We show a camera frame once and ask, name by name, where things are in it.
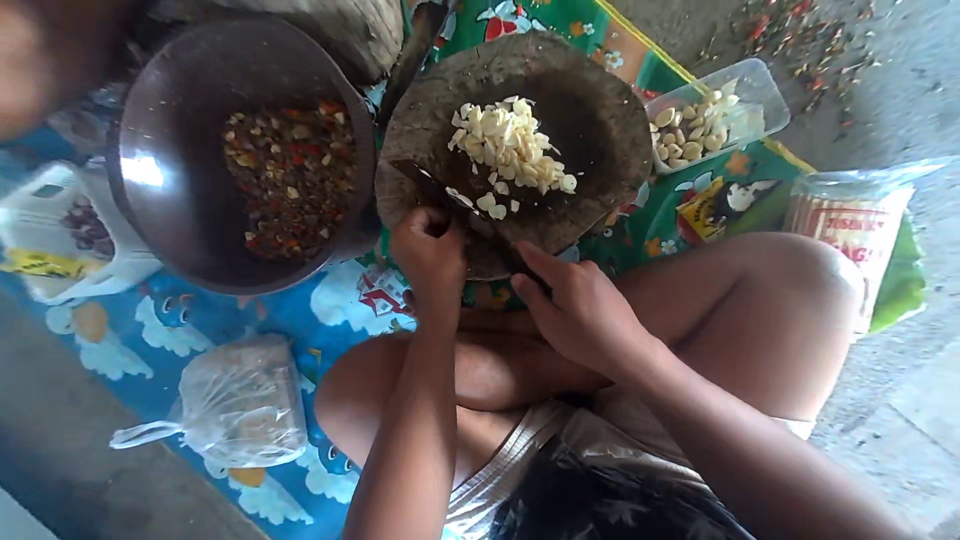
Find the hand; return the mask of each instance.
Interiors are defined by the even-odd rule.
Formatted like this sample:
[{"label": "hand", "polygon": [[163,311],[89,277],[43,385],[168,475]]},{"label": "hand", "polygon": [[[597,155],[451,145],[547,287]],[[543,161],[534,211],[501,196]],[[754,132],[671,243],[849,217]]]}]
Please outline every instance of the hand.
[{"label": "hand", "polygon": [[390,252],[413,288],[420,320],[456,321],[460,309],[467,279],[463,233],[456,224],[439,238],[427,232],[448,222],[439,210],[420,207],[391,236]]},{"label": "hand", "polygon": [[660,344],[596,264],[563,262],[530,242],[518,242],[516,248],[530,269],[553,287],[551,302],[527,276],[511,279],[540,334],[561,355],[619,380],[625,365]]}]

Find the plastic sack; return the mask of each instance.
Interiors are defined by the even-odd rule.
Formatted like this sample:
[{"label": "plastic sack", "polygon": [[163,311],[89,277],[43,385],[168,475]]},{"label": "plastic sack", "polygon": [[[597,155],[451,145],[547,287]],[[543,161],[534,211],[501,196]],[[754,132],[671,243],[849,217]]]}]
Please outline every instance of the plastic sack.
[{"label": "plastic sack", "polygon": [[187,446],[223,467],[293,461],[307,444],[298,381],[281,335],[217,347],[183,369],[179,406],[170,420],[118,430],[110,447],[131,448],[182,432]]},{"label": "plastic sack", "polygon": [[816,173],[794,182],[783,229],[826,242],[863,274],[865,294],[856,333],[870,329],[900,221],[916,191],[914,182],[956,162],[920,160],[889,169]]}]

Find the tree stump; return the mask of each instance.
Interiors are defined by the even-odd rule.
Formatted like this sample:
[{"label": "tree stump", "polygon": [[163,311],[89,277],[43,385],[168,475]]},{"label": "tree stump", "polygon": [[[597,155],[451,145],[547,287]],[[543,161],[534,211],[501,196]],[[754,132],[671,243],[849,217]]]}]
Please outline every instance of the tree stump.
[{"label": "tree stump", "polygon": [[[377,210],[388,229],[425,201],[391,160],[414,160],[441,182],[475,201],[492,187],[491,170],[447,142],[453,112],[466,102],[487,105],[512,95],[534,100],[540,131],[561,152],[555,159],[577,176],[577,192],[545,195],[509,182],[517,213],[492,221],[511,241],[530,240],[548,253],[569,247],[612,209],[631,200],[650,177],[653,145],[649,121],[631,88],[561,37],[546,32],[499,37],[462,51],[419,76],[396,107],[377,166]],[[508,276],[500,257],[468,232],[468,278]]]}]

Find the cartoon print mat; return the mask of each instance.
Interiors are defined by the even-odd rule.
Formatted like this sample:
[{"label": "cartoon print mat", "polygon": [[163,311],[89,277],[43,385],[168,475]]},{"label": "cartoon print mat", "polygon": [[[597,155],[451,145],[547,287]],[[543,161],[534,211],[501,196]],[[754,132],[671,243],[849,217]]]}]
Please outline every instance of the cartoon print mat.
[{"label": "cartoon print mat", "polygon": [[[424,1],[405,0],[407,20]],[[565,37],[608,71],[631,85],[643,100],[682,86],[694,77],[642,34],[606,0],[480,0],[467,1],[450,17],[436,43],[439,61],[485,40],[546,29]],[[754,142],[732,153],[661,176],[644,185],[636,198],[612,212],[603,227],[594,228],[562,254],[588,259],[608,274],[622,273],[651,258],[682,253],[724,234],[778,231],[786,213],[790,183],[813,168],[772,139]],[[742,214],[725,216],[717,195],[751,191],[753,204]],[[710,197],[714,200],[701,201]],[[691,200],[699,205],[687,205]],[[380,248],[389,257],[389,235]],[[903,220],[894,257],[884,276],[871,331],[882,330],[924,305],[921,252],[909,216]],[[469,283],[465,302],[480,307],[520,307],[508,282]]]},{"label": "cartoon print mat", "polygon": [[[402,1],[407,9],[417,2]],[[509,0],[467,0],[456,19],[451,19],[435,56],[441,58],[485,38],[540,27],[570,38],[634,84],[643,96],[667,91],[689,78],[603,0],[542,0],[522,5]],[[49,160],[71,159],[72,154],[61,139],[46,136],[21,139],[4,156],[41,156]],[[2,162],[5,166],[0,172],[9,179],[14,175],[22,177],[20,162],[13,163],[15,167]],[[614,212],[596,234],[583,238],[564,257],[593,259],[615,273],[649,258],[690,249],[699,235],[691,235],[684,228],[677,207],[691,201],[702,202],[706,197],[702,194],[718,181],[788,181],[804,168],[802,162],[785,154],[776,143],[754,143],[743,151],[645,186],[631,204]],[[10,187],[8,178],[0,188]],[[759,217],[752,210],[734,225],[748,230],[742,224],[749,221],[753,228],[775,227],[770,224],[776,223],[778,215],[782,216],[785,192],[782,187],[770,191],[756,202],[756,211],[763,210]],[[924,281],[917,270],[920,252],[913,242],[909,222],[904,223],[894,260],[880,290],[878,304],[883,308],[875,313],[875,327],[877,320],[891,324],[923,303]],[[32,302],[17,276],[0,274],[0,288],[14,295],[40,324],[77,351],[81,364],[100,375],[114,395],[144,422],[166,418],[177,398],[180,372],[195,355],[250,334],[280,332],[289,336],[300,369],[303,402],[307,404],[305,414],[312,446],[305,455],[265,471],[241,473],[204,462],[183,447],[177,437],[167,439],[166,444],[272,538],[334,539],[340,536],[359,475],[320,431],[310,404],[319,378],[351,346],[371,335],[413,328],[413,320],[403,312],[404,279],[389,266],[378,264],[386,263],[383,254],[387,253],[388,244],[389,236],[384,234],[377,249],[364,258],[327,268],[321,275],[290,289],[255,298],[210,293],[166,272],[122,294],[57,307]],[[483,306],[516,303],[504,283],[473,283],[466,290],[466,298]]]}]

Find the leg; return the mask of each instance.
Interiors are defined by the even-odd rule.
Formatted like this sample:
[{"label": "leg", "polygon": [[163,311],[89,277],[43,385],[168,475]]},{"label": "leg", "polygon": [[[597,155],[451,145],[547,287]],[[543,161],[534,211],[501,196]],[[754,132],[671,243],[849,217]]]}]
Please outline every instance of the leg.
[{"label": "leg", "polygon": [[[640,322],[708,379],[770,416],[812,420],[849,345],[859,289],[829,246],[790,234],[746,234],[663,258],[617,278]],[[558,356],[526,312],[464,312],[456,349],[457,478],[489,460],[519,420],[506,410],[609,381]],[[376,338],[341,358],[317,392],[317,418],[363,463],[406,353]]]},{"label": "leg", "polygon": [[[394,391],[407,352],[408,336],[376,337],[350,349],[324,375],[314,407],[317,422],[337,447],[363,467]],[[457,347],[459,359],[469,350]],[[477,411],[457,406],[457,465],[454,484],[479,471],[519,423],[524,410]]]},{"label": "leg", "polygon": [[[660,258],[614,282],[644,327],[701,375],[765,414],[813,420],[846,358],[857,275],[826,244],[757,233]],[[468,310],[464,325],[539,335],[525,311]],[[577,367],[566,370],[571,385],[585,380]]]}]

